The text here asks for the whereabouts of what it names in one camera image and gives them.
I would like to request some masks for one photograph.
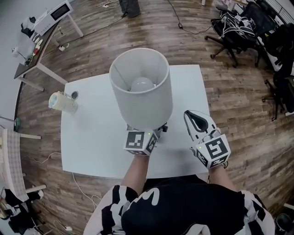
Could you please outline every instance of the table leg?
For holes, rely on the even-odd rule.
[[[285,203],[284,207],[287,207],[287,208],[290,208],[290,209],[294,210],[294,206],[292,206],[292,205],[290,205],[288,203]]]
[[[60,44],[57,42],[57,40],[55,38],[51,38],[51,42],[55,45],[55,46],[60,46]]]
[[[48,74],[50,77],[54,78],[55,80],[57,80],[58,82],[62,83],[62,84],[66,84],[68,83],[66,80],[64,80],[62,77],[58,76],[56,73],[52,72],[50,69],[48,69],[47,67],[45,67],[44,65],[42,65],[41,63],[37,64],[37,68],[39,70],[42,70],[44,73]]]
[[[80,30],[80,28],[78,27],[78,25],[76,24],[76,22],[74,21],[72,16],[70,14],[68,14],[68,17],[69,17],[71,23],[73,24],[73,27],[75,28],[75,30],[78,32],[79,36],[83,37],[84,36],[83,32]]]
[[[285,116],[290,116],[290,115],[293,115],[294,114],[294,112],[287,112],[287,113],[285,113]]]
[[[36,192],[36,191],[40,191],[42,189],[45,189],[46,185],[40,185],[34,188],[30,188],[30,189],[26,189],[26,193],[31,193],[31,192]]]
[[[36,88],[36,89],[38,89],[40,91],[44,91],[44,87],[38,86],[35,83],[32,83],[32,82],[28,81],[27,79],[24,79],[22,77],[18,77],[18,79],[21,80],[23,83],[28,84],[31,87],[34,87],[34,88]]]
[[[41,136],[39,135],[21,134],[21,133],[20,133],[20,137],[29,138],[29,139],[37,139],[37,140],[41,139]]]

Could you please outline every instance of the table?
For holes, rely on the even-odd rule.
[[[148,178],[166,178],[207,173],[193,156],[192,140],[184,122],[184,111],[199,110],[209,115],[199,65],[170,66],[173,112],[150,157]],[[108,74],[65,85],[65,93],[78,91],[74,115],[62,112],[61,153],[65,171],[109,178],[124,177],[133,155],[123,150],[127,124]]]
[[[0,161],[0,172],[5,187],[10,189],[19,200],[26,201],[28,200],[27,193],[44,189],[46,185],[40,185],[26,190],[23,181],[19,141],[20,137],[41,139],[41,136],[20,134],[12,130],[4,129],[1,132],[1,137],[3,162]]]
[[[74,19],[71,17],[71,15],[68,15],[73,27],[75,28],[75,30],[77,31],[77,33],[80,35],[80,37],[83,37],[83,33],[80,30],[80,28],[78,27],[78,25],[75,23]],[[14,79],[19,79],[22,82],[24,82],[25,84],[28,84],[40,91],[44,91],[44,88],[36,85],[30,81],[28,81],[27,79],[23,78],[23,75],[25,75],[26,73],[28,73],[29,71],[38,68],[41,71],[45,72],[46,74],[48,74],[49,76],[51,76],[52,78],[54,78],[55,80],[57,80],[58,82],[62,83],[62,84],[66,84],[67,81],[64,80],[63,78],[61,78],[59,75],[57,75],[56,73],[52,72],[50,69],[48,69],[47,67],[45,67],[43,64],[41,64],[41,59],[43,57],[43,54],[47,48],[47,45],[49,44],[50,40],[52,41],[52,43],[54,43],[56,46],[60,46],[59,43],[52,38],[53,34],[55,33],[57,26],[58,26],[59,22],[54,24],[45,34],[43,34],[43,36],[40,36],[40,39],[43,39],[43,43],[40,46],[40,50],[38,52],[37,55],[34,56],[31,64],[29,66],[25,66],[22,64],[19,64],[17,67],[17,71],[14,75]]]

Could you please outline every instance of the wall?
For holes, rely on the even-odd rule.
[[[11,49],[18,46],[21,23],[28,16],[39,17],[64,0],[0,0],[0,115],[14,119],[20,81],[13,79],[18,66]],[[13,123],[0,119],[0,124],[12,129]]]
[[[289,0],[276,0],[294,19],[294,6]]]

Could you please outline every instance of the white table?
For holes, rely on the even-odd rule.
[[[150,157],[148,178],[206,173],[193,156],[184,111],[209,114],[199,65],[170,66],[173,112]],[[67,83],[65,92],[78,91],[77,112],[62,112],[61,153],[65,171],[109,178],[124,177],[133,156],[123,150],[127,125],[120,115],[109,75]]]
[[[26,189],[23,181],[23,172],[20,159],[20,137],[40,140],[41,136],[20,134],[12,130],[0,131],[2,138],[0,149],[0,175],[5,187],[10,189],[15,197],[21,201],[28,200],[27,193],[45,189],[46,185]]]

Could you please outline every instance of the white lamp shade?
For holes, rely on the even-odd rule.
[[[132,128],[149,131],[168,121],[173,110],[170,67],[161,53],[149,48],[126,51],[112,63],[109,77],[120,113]],[[148,78],[155,86],[132,92],[138,78]]]

